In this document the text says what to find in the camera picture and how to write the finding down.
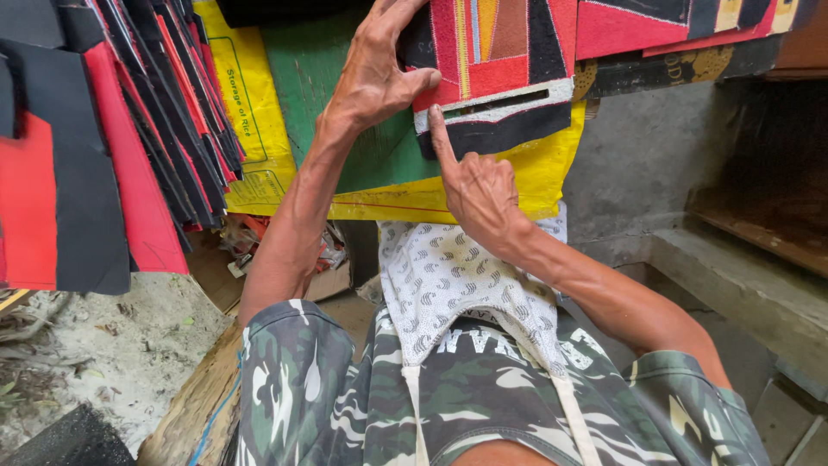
camo pattern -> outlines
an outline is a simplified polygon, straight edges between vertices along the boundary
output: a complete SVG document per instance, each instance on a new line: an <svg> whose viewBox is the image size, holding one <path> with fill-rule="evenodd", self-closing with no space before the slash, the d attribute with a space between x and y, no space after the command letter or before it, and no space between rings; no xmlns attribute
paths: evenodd
<svg viewBox="0 0 828 466"><path fill-rule="evenodd" d="M562 308L558 339L604 466L769 464L741 398L712 386L693 357L649 353L621 375ZM413 463L413 406L384 306L356 364L348 333L299 299L256 315L243 350L237 464ZM491 439L580 464L549 376L485 311L467 311L431 350L420 401L432 465Z"/></svg>

left hand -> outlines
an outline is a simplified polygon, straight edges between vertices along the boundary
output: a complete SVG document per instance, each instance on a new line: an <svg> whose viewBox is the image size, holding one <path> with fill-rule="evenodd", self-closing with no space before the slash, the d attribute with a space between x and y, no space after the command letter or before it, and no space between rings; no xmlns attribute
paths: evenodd
<svg viewBox="0 0 828 466"><path fill-rule="evenodd" d="M404 72L397 65L400 31L427 1L376 0L357 28L342 76L321 119L334 116L339 124L346 122L357 132L363 131L440 83L442 75L434 68Z"/></svg>

right hand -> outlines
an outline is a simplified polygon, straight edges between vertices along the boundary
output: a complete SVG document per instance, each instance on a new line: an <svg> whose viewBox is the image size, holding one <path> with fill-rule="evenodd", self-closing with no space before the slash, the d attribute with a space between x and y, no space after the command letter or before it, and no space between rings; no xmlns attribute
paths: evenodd
<svg viewBox="0 0 828 466"><path fill-rule="evenodd" d="M428 109L431 142L443 173L445 203L463 231L487 251L509 261L515 242L534 224L518 209L518 187L508 160L466 153L457 162L445 120L436 104Z"/></svg>

brown fabric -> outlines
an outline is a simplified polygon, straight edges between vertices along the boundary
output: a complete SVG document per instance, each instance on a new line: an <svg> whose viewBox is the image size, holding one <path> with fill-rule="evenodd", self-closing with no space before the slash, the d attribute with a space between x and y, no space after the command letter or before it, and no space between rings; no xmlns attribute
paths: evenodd
<svg viewBox="0 0 828 466"><path fill-rule="evenodd" d="M490 60L527 53L527 0L500 0Z"/></svg>

concrete ledge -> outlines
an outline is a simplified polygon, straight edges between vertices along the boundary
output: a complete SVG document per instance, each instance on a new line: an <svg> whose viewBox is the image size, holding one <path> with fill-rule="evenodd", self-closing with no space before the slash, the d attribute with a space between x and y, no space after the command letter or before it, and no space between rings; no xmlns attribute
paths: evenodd
<svg viewBox="0 0 828 466"><path fill-rule="evenodd" d="M659 230L647 262L828 385L828 280L718 231Z"/></svg>

